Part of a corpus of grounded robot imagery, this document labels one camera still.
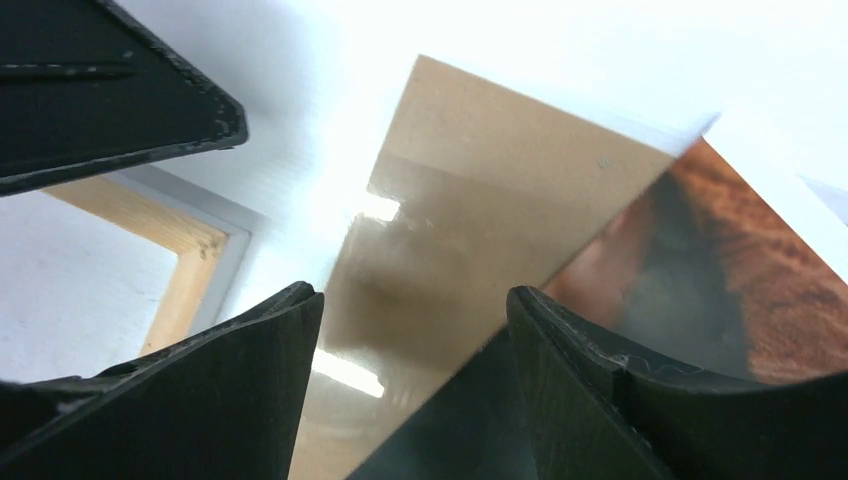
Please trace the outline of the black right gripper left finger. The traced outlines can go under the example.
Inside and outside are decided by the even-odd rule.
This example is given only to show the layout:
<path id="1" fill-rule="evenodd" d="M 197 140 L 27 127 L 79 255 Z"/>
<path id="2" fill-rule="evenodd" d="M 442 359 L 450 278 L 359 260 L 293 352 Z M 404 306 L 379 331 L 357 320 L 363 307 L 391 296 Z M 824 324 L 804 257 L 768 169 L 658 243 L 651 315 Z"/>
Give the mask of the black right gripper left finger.
<path id="1" fill-rule="evenodd" d="M 296 282 L 84 378 L 1 385 L 5 479 L 284 479 L 324 310 Z"/>

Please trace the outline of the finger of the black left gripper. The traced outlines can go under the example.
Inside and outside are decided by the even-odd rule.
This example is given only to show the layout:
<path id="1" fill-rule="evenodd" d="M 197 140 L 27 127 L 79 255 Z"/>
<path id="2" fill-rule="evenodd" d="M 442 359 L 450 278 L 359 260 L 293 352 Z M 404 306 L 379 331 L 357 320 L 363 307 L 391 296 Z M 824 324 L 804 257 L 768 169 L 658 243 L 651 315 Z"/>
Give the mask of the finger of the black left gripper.
<path id="1" fill-rule="evenodd" d="M 3 195 L 247 138 L 242 105 L 117 3 L 2 3 Z"/>

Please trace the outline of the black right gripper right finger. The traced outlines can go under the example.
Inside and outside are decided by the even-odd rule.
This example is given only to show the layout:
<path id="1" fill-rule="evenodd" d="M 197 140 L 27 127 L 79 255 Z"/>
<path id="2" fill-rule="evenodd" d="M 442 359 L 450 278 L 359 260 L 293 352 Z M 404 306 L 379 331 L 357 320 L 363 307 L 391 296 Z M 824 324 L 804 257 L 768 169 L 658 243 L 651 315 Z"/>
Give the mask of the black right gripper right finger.
<path id="1" fill-rule="evenodd" d="M 843 479 L 847 377 L 721 375 L 588 322 L 527 286 L 507 322 L 542 479 Z"/>

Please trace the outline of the white wooden picture frame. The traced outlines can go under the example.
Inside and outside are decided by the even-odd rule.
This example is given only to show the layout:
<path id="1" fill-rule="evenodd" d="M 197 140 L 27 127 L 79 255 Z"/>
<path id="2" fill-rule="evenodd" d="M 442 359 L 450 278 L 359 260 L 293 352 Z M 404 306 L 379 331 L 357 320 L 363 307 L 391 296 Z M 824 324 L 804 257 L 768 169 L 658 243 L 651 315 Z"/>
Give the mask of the white wooden picture frame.
<path id="1" fill-rule="evenodd" d="M 222 311 L 251 243 L 249 210 L 154 166 L 43 191 L 176 255 L 142 355 L 226 320 Z"/>

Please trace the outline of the glossy photo print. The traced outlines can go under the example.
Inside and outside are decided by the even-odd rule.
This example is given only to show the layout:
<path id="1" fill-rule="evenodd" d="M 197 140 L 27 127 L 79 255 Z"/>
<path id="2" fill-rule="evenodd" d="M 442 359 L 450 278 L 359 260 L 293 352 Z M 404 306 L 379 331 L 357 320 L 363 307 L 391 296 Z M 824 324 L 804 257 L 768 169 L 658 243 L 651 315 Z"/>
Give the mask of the glossy photo print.
<path id="1" fill-rule="evenodd" d="M 847 285 L 696 140 L 542 287 L 584 320 L 680 362 L 789 385 L 847 377 Z M 508 322 L 353 473 L 542 479 Z"/>

